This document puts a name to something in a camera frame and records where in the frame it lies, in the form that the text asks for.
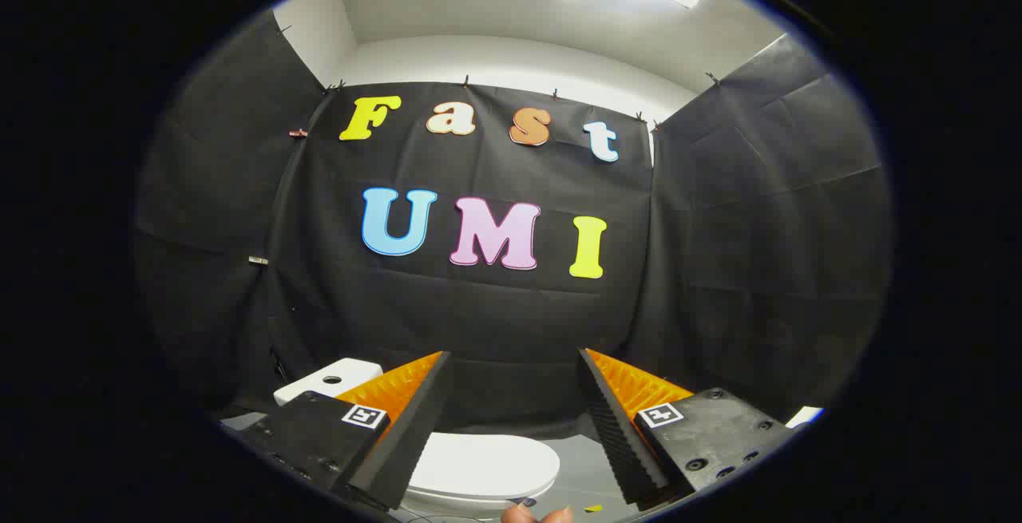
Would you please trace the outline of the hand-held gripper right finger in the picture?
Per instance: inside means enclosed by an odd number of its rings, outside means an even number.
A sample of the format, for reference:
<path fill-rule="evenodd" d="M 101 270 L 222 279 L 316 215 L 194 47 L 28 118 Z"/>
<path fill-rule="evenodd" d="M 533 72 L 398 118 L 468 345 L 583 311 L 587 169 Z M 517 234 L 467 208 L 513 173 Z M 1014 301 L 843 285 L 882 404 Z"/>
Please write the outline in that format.
<path fill-rule="evenodd" d="M 590 348 L 578 350 L 577 381 L 618 487 L 639 508 L 715 487 L 795 433 L 725 389 L 692 392 Z"/>

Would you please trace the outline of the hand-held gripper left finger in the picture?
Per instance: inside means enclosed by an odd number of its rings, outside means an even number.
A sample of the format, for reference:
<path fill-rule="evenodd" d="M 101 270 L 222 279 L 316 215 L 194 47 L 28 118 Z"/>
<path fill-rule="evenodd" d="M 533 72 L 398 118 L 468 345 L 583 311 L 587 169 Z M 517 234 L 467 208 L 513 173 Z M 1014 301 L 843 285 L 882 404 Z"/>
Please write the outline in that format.
<path fill-rule="evenodd" d="M 321 493 L 390 511 L 442 418 L 452 369 L 438 351 L 343 394 L 307 390 L 236 436 Z"/>

